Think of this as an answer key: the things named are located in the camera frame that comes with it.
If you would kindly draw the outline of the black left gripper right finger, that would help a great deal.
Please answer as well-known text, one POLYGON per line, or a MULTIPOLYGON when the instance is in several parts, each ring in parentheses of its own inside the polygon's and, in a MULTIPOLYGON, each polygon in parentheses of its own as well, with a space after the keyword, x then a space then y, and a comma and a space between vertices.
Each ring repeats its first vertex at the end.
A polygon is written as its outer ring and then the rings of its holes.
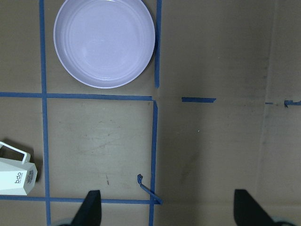
POLYGON ((234 192, 234 220, 237 226, 273 226, 275 222, 245 190, 234 192))

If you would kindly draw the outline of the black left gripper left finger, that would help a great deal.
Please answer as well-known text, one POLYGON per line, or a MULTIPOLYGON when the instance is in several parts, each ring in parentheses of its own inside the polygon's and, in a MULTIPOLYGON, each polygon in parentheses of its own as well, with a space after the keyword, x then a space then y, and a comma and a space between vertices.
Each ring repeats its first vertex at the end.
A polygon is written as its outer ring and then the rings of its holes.
POLYGON ((100 226, 102 221, 100 190, 89 191, 73 218, 72 226, 100 226))

